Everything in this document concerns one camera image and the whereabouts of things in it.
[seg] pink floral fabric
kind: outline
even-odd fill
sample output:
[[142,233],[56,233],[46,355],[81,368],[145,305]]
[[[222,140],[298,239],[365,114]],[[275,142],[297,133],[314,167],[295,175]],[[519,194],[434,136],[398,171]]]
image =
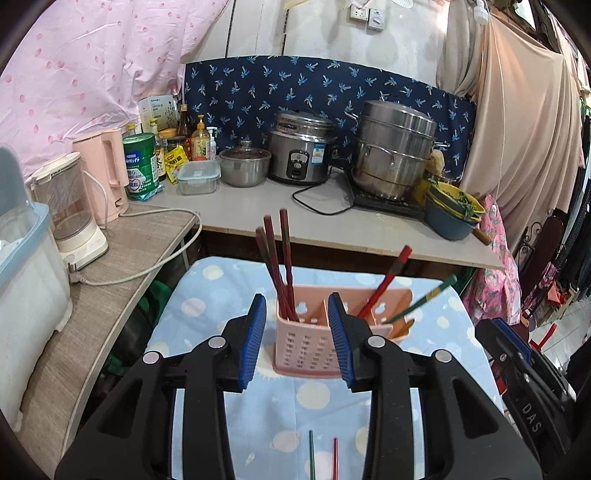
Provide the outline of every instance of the pink floral fabric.
[[0,77],[0,143],[25,177],[72,139],[138,118],[137,102],[176,93],[183,55],[228,0],[56,0]]
[[480,230],[490,236],[491,248],[505,266],[501,270],[479,270],[468,288],[462,302],[472,322],[483,318],[502,318],[509,325],[519,323],[521,318],[521,287],[517,264],[507,247],[507,238],[499,207],[492,195],[485,197]]

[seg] wooden handle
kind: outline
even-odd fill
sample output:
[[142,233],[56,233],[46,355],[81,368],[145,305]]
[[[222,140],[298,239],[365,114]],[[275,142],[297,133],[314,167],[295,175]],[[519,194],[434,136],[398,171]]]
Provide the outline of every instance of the wooden handle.
[[492,238],[489,237],[486,233],[484,233],[482,230],[479,230],[478,228],[475,228],[474,230],[472,230],[472,233],[474,234],[474,236],[480,240],[483,244],[485,244],[487,247],[492,243]]

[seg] hanging clothes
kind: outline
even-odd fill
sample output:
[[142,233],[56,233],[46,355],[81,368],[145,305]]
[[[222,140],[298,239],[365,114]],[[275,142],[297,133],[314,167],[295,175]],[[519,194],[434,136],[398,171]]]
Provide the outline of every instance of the hanging clothes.
[[550,19],[548,11],[540,0],[530,0],[531,13],[534,17],[535,32],[538,40],[549,50],[560,52],[560,45],[556,38],[555,27]]
[[517,264],[507,247],[507,238],[499,208],[492,195],[482,203],[486,213],[482,216],[480,230],[493,239],[492,251],[498,255],[505,271],[480,269],[462,295],[462,302],[472,322],[482,318],[502,318],[515,325],[521,318],[521,288]]
[[577,218],[564,243],[563,249],[558,254],[554,264],[561,271],[560,279],[563,284],[575,284],[583,262],[584,255],[589,248],[589,235],[591,235],[591,215],[587,214],[587,206],[591,200],[591,182],[587,182],[587,188]]
[[453,0],[447,15],[447,35],[437,65],[437,87],[457,96],[473,95],[482,59],[482,28],[466,0]]
[[514,251],[528,225],[569,207],[581,149],[577,87],[562,55],[492,16],[476,101],[461,188],[478,198],[498,188]]

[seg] glass food container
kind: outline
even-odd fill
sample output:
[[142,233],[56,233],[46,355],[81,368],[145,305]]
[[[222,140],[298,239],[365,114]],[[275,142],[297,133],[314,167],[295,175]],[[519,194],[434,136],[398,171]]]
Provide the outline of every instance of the glass food container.
[[178,172],[178,187],[185,195],[213,193],[220,176],[220,164],[216,160],[190,161]]

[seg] green chopstick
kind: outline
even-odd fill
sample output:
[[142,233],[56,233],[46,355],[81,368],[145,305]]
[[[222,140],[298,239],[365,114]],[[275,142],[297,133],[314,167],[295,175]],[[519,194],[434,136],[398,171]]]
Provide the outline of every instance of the green chopstick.
[[453,287],[456,284],[456,282],[457,282],[456,276],[453,274],[450,275],[450,277],[445,282],[443,282],[442,284],[440,284],[437,287],[435,287],[434,289],[432,289],[432,291],[427,293],[424,297],[421,297],[420,299],[418,299],[415,303],[413,303],[409,308],[407,308],[403,312],[400,312],[397,315],[394,315],[391,319],[386,320],[383,324],[393,323],[398,319],[406,317],[406,315],[408,315],[409,313],[412,313],[417,308],[425,305],[429,300],[437,297],[437,295],[439,295],[446,288]]
[[316,466],[314,465],[314,433],[312,430],[308,433],[310,441],[310,480],[316,480]]

